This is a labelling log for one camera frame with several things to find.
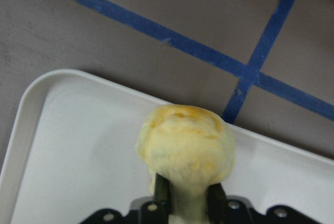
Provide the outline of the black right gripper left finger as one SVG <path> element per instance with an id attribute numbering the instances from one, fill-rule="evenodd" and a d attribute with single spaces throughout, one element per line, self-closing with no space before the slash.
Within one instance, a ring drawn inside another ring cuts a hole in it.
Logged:
<path id="1" fill-rule="evenodd" d="M 168 205 L 171 200 L 169 181 L 159 174 L 155 177 L 153 198 L 164 205 Z"/>

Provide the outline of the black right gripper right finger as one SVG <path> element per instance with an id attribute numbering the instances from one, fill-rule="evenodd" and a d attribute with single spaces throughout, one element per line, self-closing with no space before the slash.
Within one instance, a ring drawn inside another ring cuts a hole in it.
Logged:
<path id="1" fill-rule="evenodd" d="M 223 208 L 226 194 L 221 183 L 213 184 L 208 188 L 208 208 Z"/>

